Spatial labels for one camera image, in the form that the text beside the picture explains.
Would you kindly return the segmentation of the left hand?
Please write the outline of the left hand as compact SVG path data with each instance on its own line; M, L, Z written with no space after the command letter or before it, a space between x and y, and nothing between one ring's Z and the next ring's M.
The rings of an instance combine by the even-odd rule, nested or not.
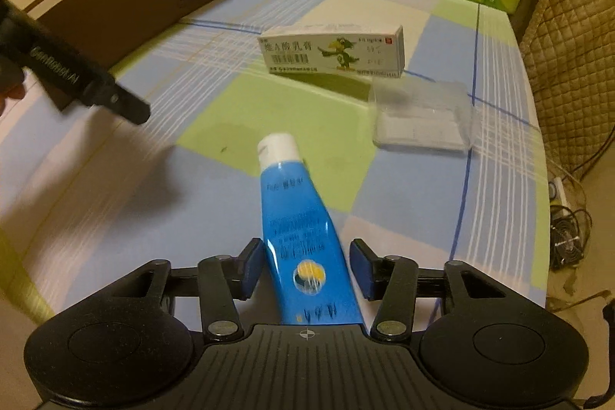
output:
M20 101L25 97L25 74L20 66L0 56L0 115L9 100Z

